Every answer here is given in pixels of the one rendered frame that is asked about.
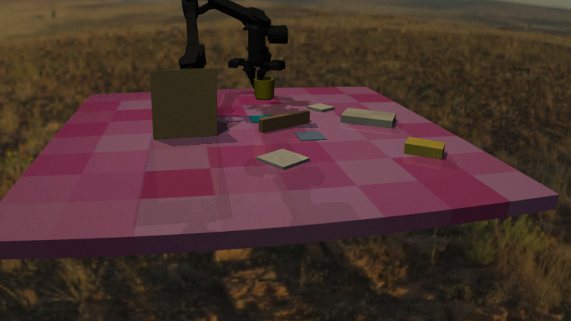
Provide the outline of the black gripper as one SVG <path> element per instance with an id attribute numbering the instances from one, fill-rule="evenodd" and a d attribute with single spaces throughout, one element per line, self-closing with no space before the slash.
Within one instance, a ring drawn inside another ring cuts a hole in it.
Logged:
<path id="1" fill-rule="evenodd" d="M 265 44 L 251 44 L 248 43 L 248 59 L 234 58 L 230 59 L 228 62 L 229 68 L 237 68 L 239 65 L 244 65 L 243 71 L 248 75 L 248 79 L 254 88 L 254 78 L 255 78 L 255 67 L 259 67 L 257 70 L 257 80 L 262 81 L 265 73 L 267 71 L 281 71 L 286 68 L 286 64 L 283 60 L 271 60 L 270 62 L 265 62 Z"/>

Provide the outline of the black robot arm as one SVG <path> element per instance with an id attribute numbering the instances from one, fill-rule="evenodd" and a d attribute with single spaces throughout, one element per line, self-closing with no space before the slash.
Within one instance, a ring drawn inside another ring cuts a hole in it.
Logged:
<path id="1" fill-rule="evenodd" d="M 271 26 L 271 19 L 261 9 L 246 8 L 231 0 L 208 0 L 208 3 L 201 7 L 198 5 L 198 0 L 181 0 L 181 2 L 187 25 L 187 47 L 185 55 L 178 59 L 180 70 L 204 68 L 206 65 L 204 44 L 199 44 L 196 20 L 199 15 L 212 9 L 242 21 L 243 30 L 248 30 L 248 43 L 265 44 L 266 37 L 269 43 L 288 43 L 286 25 Z"/>

